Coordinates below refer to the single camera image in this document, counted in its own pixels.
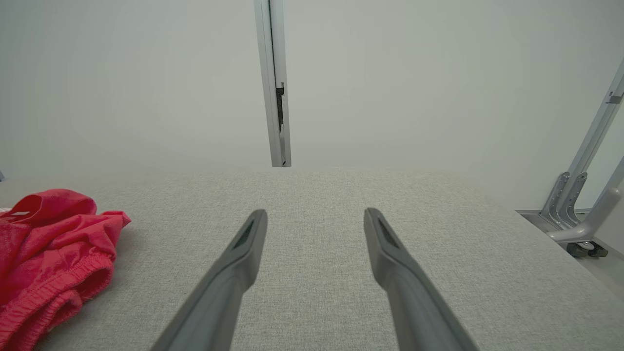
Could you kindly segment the grey curved support leg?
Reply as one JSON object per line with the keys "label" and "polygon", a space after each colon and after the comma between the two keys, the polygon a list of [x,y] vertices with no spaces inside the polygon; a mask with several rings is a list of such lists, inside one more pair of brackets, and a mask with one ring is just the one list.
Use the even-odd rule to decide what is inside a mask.
{"label": "grey curved support leg", "polygon": [[600,197],[595,202],[591,211],[584,220],[579,221],[575,216],[574,206],[580,195],[580,191],[587,180],[587,173],[580,173],[571,190],[568,198],[564,200],[562,210],[557,216],[559,221],[568,226],[567,229],[546,232],[546,235],[562,248],[566,249],[568,243],[595,242],[594,237],[600,227],[606,222],[608,216],[615,209],[618,202],[624,197],[624,192],[617,186],[624,180],[624,157],[618,163],[615,171],[611,175],[608,184],[604,187]]}

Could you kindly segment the black caster wheel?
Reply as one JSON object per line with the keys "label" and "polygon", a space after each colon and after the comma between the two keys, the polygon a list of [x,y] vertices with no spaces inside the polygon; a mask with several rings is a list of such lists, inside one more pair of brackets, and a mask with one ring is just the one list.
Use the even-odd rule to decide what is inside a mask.
{"label": "black caster wheel", "polygon": [[607,249],[597,244],[596,242],[578,242],[568,243],[566,245],[566,251],[575,258],[584,257],[606,257],[608,255]]}

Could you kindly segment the grey slanted partition post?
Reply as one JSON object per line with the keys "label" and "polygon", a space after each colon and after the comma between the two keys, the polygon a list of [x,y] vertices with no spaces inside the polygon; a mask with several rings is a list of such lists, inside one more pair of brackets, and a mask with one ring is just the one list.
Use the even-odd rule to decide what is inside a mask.
{"label": "grey slanted partition post", "polygon": [[545,233],[550,230],[570,229],[580,224],[582,219],[578,215],[588,214],[596,204],[581,209],[576,209],[575,206],[588,180],[591,163],[599,153],[622,106],[624,106],[624,58],[618,65],[616,74],[570,167],[559,175],[542,209],[519,210],[517,212],[519,215]]}

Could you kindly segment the red shorts elastic waistband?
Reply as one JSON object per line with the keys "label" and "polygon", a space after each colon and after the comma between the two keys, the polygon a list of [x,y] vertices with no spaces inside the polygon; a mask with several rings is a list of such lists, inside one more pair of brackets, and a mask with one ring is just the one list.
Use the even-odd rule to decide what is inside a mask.
{"label": "red shorts elastic waistband", "polygon": [[68,189],[30,194],[0,211],[0,351],[33,351],[110,284],[122,211],[98,214]]}

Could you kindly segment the grey metal partition post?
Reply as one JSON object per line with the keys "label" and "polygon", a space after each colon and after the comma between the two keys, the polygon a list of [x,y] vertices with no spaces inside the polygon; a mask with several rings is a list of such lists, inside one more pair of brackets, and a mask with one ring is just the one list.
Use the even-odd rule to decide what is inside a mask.
{"label": "grey metal partition post", "polygon": [[291,167],[283,0],[253,0],[259,65],[273,167]]}

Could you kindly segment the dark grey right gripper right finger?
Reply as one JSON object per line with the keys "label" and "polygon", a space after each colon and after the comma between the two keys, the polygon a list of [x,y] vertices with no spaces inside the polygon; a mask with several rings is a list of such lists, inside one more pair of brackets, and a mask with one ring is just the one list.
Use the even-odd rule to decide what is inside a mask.
{"label": "dark grey right gripper right finger", "polygon": [[381,211],[365,209],[364,229],[372,273],[388,296],[399,351],[478,351]]}

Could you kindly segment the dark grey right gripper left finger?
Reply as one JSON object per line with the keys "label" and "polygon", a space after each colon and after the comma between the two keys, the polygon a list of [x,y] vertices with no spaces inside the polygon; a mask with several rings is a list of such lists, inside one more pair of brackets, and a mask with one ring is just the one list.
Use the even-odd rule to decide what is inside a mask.
{"label": "dark grey right gripper left finger", "polygon": [[230,350],[242,297],[258,276],[267,225],[267,211],[252,211],[150,351]]}

